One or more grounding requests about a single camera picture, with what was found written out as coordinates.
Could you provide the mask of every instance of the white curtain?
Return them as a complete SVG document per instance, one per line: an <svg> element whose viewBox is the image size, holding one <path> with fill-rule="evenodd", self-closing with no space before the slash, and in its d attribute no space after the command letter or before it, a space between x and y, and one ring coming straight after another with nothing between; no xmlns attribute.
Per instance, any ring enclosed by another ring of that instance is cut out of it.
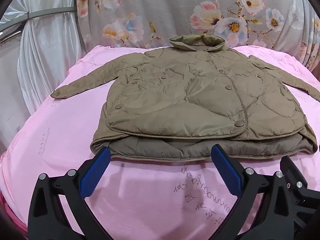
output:
<svg viewBox="0 0 320 240"><path fill-rule="evenodd" d="M74 0L13 0L0 23L26 12L71 6ZM65 79L67 70L80 58L74 12L28 20L21 36L17 75L30 114Z"/></svg>
<svg viewBox="0 0 320 240"><path fill-rule="evenodd" d="M0 45L0 155L30 117L17 76L20 37Z"/></svg>

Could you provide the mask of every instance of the bolt head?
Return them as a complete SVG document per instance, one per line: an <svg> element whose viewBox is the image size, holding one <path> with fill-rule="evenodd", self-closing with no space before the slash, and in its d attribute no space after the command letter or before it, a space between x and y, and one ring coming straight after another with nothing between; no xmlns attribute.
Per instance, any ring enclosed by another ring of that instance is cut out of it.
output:
<svg viewBox="0 0 320 240"><path fill-rule="evenodd" d="M245 172L246 172L247 174L249 174L249 175L254 174L254 170L253 170L252 168L246 168L246 169L245 169Z"/></svg>
<svg viewBox="0 0 320 240"><path fill-rule="evenodd" d="M42 173L42 174L40 174L40 176L39 176L39 179L45 179L45 177L46 177L47 175L45 174L45 173Z"/></svg>
<svg viewBox="0 0 320 240"><path fill-rule="evenodd" d="M297 187L298 187L298 188L301 188L301 187L302 187L302 182L301 182L301 181L298 181L298 182L297 182Z"/></svg>
<svg viewBox="0 0 320 240"><path fill-rule="evenodd" d="M68 176L72 177L76 174L76 170L70 170L68 171Z"/></svg>
<svg viewBox="0 0 320 240"><path fill-rule="evenodd" d="M276 176L277 176L278 178L282 178L282 177L283 177L283 174L282 174L281 171L277 171L277 172L276 172Z"/></svg>

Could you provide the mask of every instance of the blue gripper pad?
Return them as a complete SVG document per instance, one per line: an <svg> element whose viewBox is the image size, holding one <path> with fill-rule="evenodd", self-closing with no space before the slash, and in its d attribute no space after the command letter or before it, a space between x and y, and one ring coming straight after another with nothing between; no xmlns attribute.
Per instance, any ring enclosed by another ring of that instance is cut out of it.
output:
<svg viewBox="0 0 320 240"><path fill-rule="evenodd" d="M228 158L225 156L225 153L222 151L223 150L221 150L220 147L214 145L211 148L211 159L220 173L220 176L226 184L229 192L239 198L242 195L242 179Z"/></svg>
<svg viewBox="0 0 320 240"><path fill-rule="evenodd" d="M110 149L105 147L80 181L79 195L82 199L92 195L110 160Z"/></svg>

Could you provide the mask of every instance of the jacket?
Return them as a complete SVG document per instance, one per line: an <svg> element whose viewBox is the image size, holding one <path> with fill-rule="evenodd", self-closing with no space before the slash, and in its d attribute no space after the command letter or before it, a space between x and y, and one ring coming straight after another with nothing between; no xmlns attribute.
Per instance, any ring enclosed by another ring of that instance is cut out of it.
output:
<svg viewBox="0 0 320 240"><path fill-rule="evenodd" d="M115 80L90 148L112 157L188 161L219 143L232 157L266 159L317 151L316 136L284 84L320 101L303 80L217 36L186 35L172 47L132 53L56 89L69 98Z"/></svg>

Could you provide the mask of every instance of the pink blanket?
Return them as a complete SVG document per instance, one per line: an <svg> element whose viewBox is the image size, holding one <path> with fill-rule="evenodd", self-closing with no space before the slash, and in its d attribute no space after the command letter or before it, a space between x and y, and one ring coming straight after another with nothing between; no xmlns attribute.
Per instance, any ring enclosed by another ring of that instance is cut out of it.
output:
<svg viewBox="0 0 320 240"><path fill-rule="evenodd" d="M288 54L256 46L236 49L276 65L320 90L317 79ZM97 46L70 69L61 85L123 54L144 51ZM89 145L111 84L66 100L48 97L2 156L0 188L8 205L25 224L39 174L60 176L93 157ZM320 103L298 89L289 89L320 140ZM312 156L298 154L292 160L307 179L309 188L320 190L317 157L318 152ZM279 170L279 159L241 162L258 173L273 174ZM97 219L115 240L208 239L235 200L210 161L186 164L113 160L93 195L86 198ZM258 200L252 214L257 210ZM65 198L61 201L73 229L80 232ZM251 215L243 230L248 229L252 219Z"/></svg>

